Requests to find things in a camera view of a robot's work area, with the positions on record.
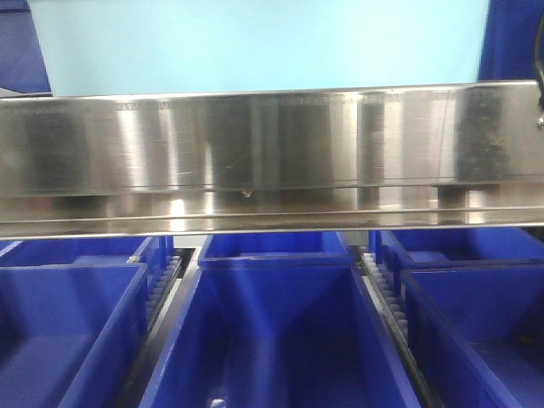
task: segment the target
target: scratch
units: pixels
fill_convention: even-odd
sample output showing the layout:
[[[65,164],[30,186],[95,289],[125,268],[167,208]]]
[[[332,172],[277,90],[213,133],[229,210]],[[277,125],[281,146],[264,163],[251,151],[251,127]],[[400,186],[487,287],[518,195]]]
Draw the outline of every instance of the scratch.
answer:
[[[260,149],[251,149],[250,151],[248,151],[246,154],[244,155],[241,155],[240,157],[238,157],[238,159],[232,163],[232,164],[229,164],[228,166],[225,166],[224,168],[226,168],[227,170],[230,170],[232,167],[236,166],[237,164],[239,164],[242,160],[244,160],[246,157],[252,155],[254,152],[257,152],[259,151]]]

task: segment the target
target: metal frame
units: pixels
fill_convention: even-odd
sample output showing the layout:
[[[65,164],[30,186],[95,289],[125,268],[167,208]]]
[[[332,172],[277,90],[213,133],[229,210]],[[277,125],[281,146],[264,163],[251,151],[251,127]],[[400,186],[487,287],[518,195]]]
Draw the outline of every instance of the metal frame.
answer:
[[[0,99],[0,236],[544,223],[534,82]]]

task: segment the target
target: stainless steel bar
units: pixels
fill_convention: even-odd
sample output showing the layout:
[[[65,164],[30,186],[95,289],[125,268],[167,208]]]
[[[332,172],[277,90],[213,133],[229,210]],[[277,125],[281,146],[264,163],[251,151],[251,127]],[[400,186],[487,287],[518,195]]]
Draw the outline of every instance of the stainless steel bar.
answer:
[[[0,99],[0,236],[544,223],[534,82]]]

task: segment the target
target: blue plastic bin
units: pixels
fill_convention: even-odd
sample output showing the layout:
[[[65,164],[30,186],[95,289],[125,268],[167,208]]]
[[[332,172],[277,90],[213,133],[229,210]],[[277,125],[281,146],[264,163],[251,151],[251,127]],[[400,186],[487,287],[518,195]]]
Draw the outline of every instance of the blue plastic bin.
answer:
[[[544,262],[544,244],[519,228],[380,231],[377,256],[395,296],[402,269]]]
[[[145,267],[0,269],[0,406],[107,407],[147,330]]]
[[[148,288],[152,289],[167,267],[172,250],[171,237],[18,241],[0,252],[0,267],[144,263],[148,268]]]
[[[209,236],[198,258],[203,269],[351,264],[337,232],[279,232]]]
[[[382,260],[382,231],[368,231],[368,250],[374,254],[376,264],[381,264]]]
[[[544,267],[404,271],[408,341],[447,408],[544,406]]]
[[[12,248],[18,246],[20,241],[0,241],[0,257],[8,252],[11,251]]]
[[[140,408],[416,408],[350,266],[197,270]]]

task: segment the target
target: metal track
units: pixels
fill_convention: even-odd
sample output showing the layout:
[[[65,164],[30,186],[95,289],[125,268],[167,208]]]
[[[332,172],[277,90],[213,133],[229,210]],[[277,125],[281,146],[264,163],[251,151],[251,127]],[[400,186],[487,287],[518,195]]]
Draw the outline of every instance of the metal track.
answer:
[[[167,286],[163,298],[158,303],[157,316],[154,316],[150,321],[148,338],[142,346],[133,369],[117,399],[116,408],[135,408],[139,405],[161,355],[164,343],[167,341],[173,323],[178,316],[181,304],[187,296],[189,288],[184,285],[182,277],[193,274],[198,269],[197,259],[200,250],[197,247],[194,248],[193,252],[187,252],[190,256],[189,263],[182,260],[181,263],[176,265],[176,275],[172,283]]]
[[[360,268],[363,271],[363,281],[366,289],[371,295],[374,306],[377,312],[382,317],[383,324],[387,327],[394,345],[397,348],[400,359],[402,360],[406,373],[411,380],[411,383],[416,391],[422,408],[445,408],[439,396],[429,387],[427,380],[417,367],[416,360],[408,348],[406,341],[406,326],[403,319],[399,319],[397,312],[393,309],[392,302],[386,297],[384,291],[380,287],[379,272],[373,259],[369,253],[360,252]]]
[[[0,99],[0,236],[544,224],[534,82]]]

